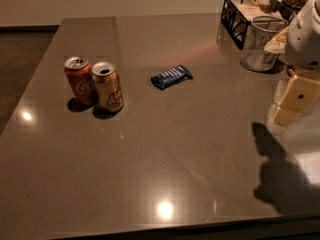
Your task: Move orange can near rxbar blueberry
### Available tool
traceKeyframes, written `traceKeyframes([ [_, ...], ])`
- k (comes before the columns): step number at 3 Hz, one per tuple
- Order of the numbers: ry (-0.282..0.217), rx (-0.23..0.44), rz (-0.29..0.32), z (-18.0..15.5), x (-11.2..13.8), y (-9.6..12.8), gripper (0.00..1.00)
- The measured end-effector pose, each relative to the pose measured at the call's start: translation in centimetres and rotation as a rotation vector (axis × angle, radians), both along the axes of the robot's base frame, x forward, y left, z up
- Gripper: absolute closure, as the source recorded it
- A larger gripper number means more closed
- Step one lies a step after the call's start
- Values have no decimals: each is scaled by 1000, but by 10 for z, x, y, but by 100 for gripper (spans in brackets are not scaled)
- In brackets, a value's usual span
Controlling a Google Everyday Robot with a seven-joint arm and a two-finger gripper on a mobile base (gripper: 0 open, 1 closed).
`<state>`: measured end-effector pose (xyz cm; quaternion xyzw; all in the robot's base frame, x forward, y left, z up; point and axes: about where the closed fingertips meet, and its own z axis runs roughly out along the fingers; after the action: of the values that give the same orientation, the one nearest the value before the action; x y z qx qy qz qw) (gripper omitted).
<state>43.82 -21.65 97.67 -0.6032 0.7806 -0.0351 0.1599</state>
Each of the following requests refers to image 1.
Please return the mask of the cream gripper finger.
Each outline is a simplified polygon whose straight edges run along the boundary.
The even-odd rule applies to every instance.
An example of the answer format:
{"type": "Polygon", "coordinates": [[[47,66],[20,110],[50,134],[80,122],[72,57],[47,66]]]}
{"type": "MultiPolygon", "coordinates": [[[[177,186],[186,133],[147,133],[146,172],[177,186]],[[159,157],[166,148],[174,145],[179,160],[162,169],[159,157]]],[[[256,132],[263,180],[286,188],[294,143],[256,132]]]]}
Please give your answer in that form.
{"type": "Polygon", "coordinates": [[[273,104],[268,112],[268,119],[279,126],[287,127],[294,123],[300,114],[296,111],[273,104]]]}

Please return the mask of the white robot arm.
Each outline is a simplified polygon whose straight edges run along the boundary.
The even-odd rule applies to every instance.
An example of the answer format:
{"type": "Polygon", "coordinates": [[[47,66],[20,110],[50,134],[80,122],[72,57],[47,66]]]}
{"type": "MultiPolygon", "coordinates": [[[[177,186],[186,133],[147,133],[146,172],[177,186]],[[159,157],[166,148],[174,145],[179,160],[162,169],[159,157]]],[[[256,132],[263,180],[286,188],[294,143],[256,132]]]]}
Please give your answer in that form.
{"type": "Polygon", "coordinates": [[[264,50],[284,54],[290,77],[278,85],[270,120],[291,125],[320,95],[320,0],[308,0],[289,26],[274,36],[264,50]]]}

